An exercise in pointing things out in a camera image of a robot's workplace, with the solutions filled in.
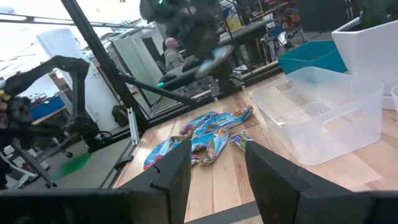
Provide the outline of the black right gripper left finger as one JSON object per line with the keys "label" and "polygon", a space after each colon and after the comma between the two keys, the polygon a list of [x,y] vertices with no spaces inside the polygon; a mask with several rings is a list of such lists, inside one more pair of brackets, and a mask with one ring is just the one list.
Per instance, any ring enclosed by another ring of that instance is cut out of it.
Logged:
{"label": "black right gripper left finger", "polygon": [[133,223],[183,223],[191,181],[191,141],[185,140],[126,182]]}

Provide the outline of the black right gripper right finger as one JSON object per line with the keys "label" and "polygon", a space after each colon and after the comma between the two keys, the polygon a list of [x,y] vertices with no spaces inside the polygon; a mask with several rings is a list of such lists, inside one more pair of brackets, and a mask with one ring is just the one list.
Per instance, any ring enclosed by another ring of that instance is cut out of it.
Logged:
{"label": "black right gripper right finger", "polygon": [[246,143],[245,160],[264,223],[294,223],[300,194],[306,190],[347,191],[255,141]]}

